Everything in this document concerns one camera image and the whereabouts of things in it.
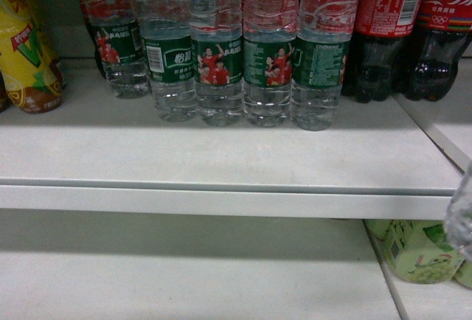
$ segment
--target white shelf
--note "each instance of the white shelf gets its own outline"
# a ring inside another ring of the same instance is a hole
[[[0,221],[0,319],[399,319],[360,220],[7,210]]]
[[[1,113],[0,208],[440,219],[459,184],[392,98],[343,98],[318,133],[211,128],[161,121],[150,96],[116,99],[85,64],[67,76],[59,109]]]
[[[448,94],[438,102],[396,96],[415,122],[461,169],[472,161],[472,60],[462,59]]]
[[[374,240],[374,245],[381,254],[381,242]],[[472,319],[472,291],[459,283],[417,285],[396,277],[382,259],[381,268],[402,320]]]

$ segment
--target green bottle label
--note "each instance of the green bottle label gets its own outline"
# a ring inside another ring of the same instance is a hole
[[[239,83],[243,77],[243,40],[192,41],[195,81],[224,86]]]
[[[142,58],[138,23],[93,27],[103,63],[132,63]]]
[[[309,88],[340,86],[344,76],[349,41],[319,44],[297,38],[294,80]]]
[[[190,36],[172,40],[143,38],[149,78],[160,83],[176,83],[193,77]]]
[[[244,41],[244,80],[253,86],[268,88],[281,86],[292,80],[290,42]]]

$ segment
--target dark soda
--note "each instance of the dark soda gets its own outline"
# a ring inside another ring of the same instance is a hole
[[[360,0],[343,95],[384,101],[392,92],[395,58],[414,26],[421,0]]]
[[[414,31],[400,56],[394,89],[410,100],[441,100],[472,41],[472,0],[423,0]]]

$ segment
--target plastic water bottle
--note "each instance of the plastic water bottle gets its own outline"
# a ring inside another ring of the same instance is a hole
[[[472,261],[472,163],[448,206],[444,226],[449,243]]]
[[[123,99],[149,92],[133,0],[84,0],[107,81]]]
[[[243,113],[241,0],[190,0],[198,112],[212,126]]]
[[[147,76],[160,117],[192,119],[197,112],[193,83],[188,0],[136,0]]]
[[[256,126],[274,127],[288,115],[298,0],[246,0],[244,112]]]
[[[357,3],[300,2],[290,115],[305,130],[324,130],[336,116]]]

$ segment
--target printed athlete image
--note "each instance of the printed athlete image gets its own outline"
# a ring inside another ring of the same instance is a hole
[[[105,36],[102,36],[100,31],[97,31],[97,45],[98,52],[103,62],[106,63],[119,63],[119,54],[118,51],[111,47],[110,35],[106,32],[105,29],[102,29]]]
[[[220,44],[216,44],[219,53],[213,54],[207,47],[203,55],[198,55],[198,73],[200,81],[204,84],[224,85],[229,84],[229,71],[224,66],[224,51]]]
[[[292,65],[290,56],[294,53],[295,48],[288,44],[290,50],[285,53],[285,49],[280,47],[277,50],[277,54],[274,57],[267,57],[265,61],[267,68],[265,70],[265,76],[267,77],[268,86],[280,86],[287,84],[292,80]]]

